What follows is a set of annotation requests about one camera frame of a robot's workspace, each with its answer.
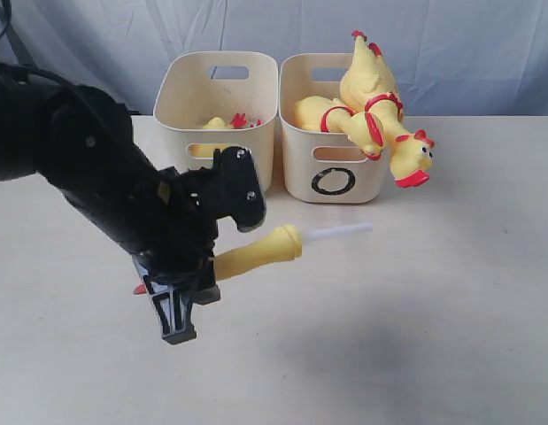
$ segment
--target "red marking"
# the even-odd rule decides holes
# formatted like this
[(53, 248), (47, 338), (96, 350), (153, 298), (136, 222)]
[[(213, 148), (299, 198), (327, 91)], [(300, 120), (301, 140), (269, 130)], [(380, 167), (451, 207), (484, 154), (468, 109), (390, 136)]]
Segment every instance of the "red marking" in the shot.
[(370, 110), (370, 108), (372, 106), (374, 106), (375, 104), (377, 104), (378, 102), (381, 102), (382, 100), (389, 100), (391, 102), (393, 102), (394, 104), (396, 104), (396, 107), (397, 107), (397, 117), (399, 118), (399, 115), (400, 113), (403, 111), (404, 109), (404, 104), (402, 104), (399, 99), (397, 98), (397, 96), (394, 94), (394, 93), (385, 93), (385, 94), (381, 94), (381, 95), (378, 95), (378, 96), (374, 96), (370, 99), (368, 99), (368, 101), (366, 102), (366, 104), (364, 105), (364, 111), (365, 112), (368, 112)]
[(134, 289), (134, 295), (143, 295), (143, 294), (146, 294), (147, 292), (148, 291), (146, 290), (146, 286), (143, 283), (140, 283)]
[(370, 131), (370, 136), (372, 137), (372, 140), (378, 146), (383, 147), (382, 133), (380, 133), (380, 129), (376, 124), (374, 115), (372, 115), (370, 112), (364, 112), (364, 116), (366, 117), (366, 124), (368, 125), (368, 131)]
[(373, 153), (364, 152), (364, 151), (362, 151), (362, 153), (364, 153), (364, 155), (366, 155), (368, 159), (372, 159), (373, 161), (377, 161), (378, 159), (382, 157), (381, 152), (378, 153), (377, 155), (374, 155)]
[(244, 127), (246, 125), (246, 114), (243, 113), (241, 115), (237, 113), (232, 121), (230, 121), (230, 124), (236, 129)]
[(428, 144), (431, 148), (435, 147), (435, 142), (432, 141), (427, 137), (427, 133), (425, 133), (425, 130), (417, 130), (414, 136), (417, 140), (421, 140), (422, 142), (425, 142)]
[(368, 48), (372, 51), (372, 53), (374, 53), (374, 56), (383, 56), (380, 46), (378, 46), (375, 42), (368, 44)]
[(356, 37), (362, 37), (364, 38), (364, 41), (366, 41), (368, 38), (364, 35), (362, 31), (358, 31), (358, 29), (355, 29), (352, 31), (352, 36), (356, 39)]
[(335, 109), (344, 109), (351, 116), (354, 115), (354, 111), (347, 106), (333, 106), (332, 108), (329, 108), (325, 113), (323, 113), (323, 116), (320, 119), (320, 131), (322, 131), (323, 133), (329, 133), (328, 127), (327, 127), (327, 117), (328, 117), (328, 114), (334, 111)]
[(400, 188), (416, 188), (421, 186), (424, 182), (429, 180), (429, 174), (425, 173), (423, 170), (417, 170), (415, 173), (410, 174), (404, 179), (396, 180), (396, 184)]

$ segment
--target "fabric backdrop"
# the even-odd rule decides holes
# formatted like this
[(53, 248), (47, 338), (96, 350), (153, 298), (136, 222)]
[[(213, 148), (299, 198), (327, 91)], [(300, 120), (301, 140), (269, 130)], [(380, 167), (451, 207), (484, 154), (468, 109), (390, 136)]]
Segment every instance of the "fabric backdrop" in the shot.
[(285, 58), (381, 45), (412, 115), (548, 114), (548, 0), (12, 0), (39, 66), (151, 113), (194, 50)]

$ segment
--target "rubber chicken head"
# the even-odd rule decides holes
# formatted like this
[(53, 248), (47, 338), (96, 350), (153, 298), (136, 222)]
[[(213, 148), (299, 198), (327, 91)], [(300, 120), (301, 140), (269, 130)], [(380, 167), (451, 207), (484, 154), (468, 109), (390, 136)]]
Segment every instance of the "rubber chicken head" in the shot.
[(429, 180), (425, 170), (433, 166), (435, 142), (424, 130), (414, 135), (400, 135), (390, 161), (390, 171), (400, 188), (414, 188)]
[(382, 156), (386, 147), (383, 138), (383, 127), (378, 117), (369, 112), (354, 114), (346, 123), (345, 133), (348, 139), (356, 144), (362, 152), (373, 161)]

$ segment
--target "bin handle hole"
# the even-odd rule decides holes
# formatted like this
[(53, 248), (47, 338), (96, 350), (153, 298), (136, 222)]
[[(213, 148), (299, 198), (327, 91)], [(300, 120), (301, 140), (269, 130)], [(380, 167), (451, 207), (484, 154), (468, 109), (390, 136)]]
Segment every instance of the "bin handle hole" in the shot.
[(246, 80), (250, 70), (246, 66), (209, 66), (206, 74), (212, 80)]
[(194, 159), (212, 159), (215, 149), (221, 151), (230, 146), (228, 143), (200, 143), (190, 144), (187, 147), (187, 152)]
[(313, 149), (313, 158), (319, 162), (343, 162), (360, 164), (367, 158), (359, 148), (344, 146), (318, 146)]
[(346, 68), (339, 67), (313, 68), (311, 70), (311, 79), (313, 81), (340, 81), (346, 71)]

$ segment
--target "white tip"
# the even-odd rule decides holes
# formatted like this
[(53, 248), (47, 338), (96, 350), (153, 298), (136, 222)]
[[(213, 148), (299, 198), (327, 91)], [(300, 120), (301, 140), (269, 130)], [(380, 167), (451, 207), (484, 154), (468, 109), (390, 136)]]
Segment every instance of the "white tip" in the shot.
[(303, 243), (311, 243), (323, 239), (331, 239), (334, 237), (347, 236), (359, 232), (367, 232), (372, 230), (372, 223), (359, 223), (347, 226), (337, 226), (335, 228), (321, 228), (309, 233), (302, 234)]

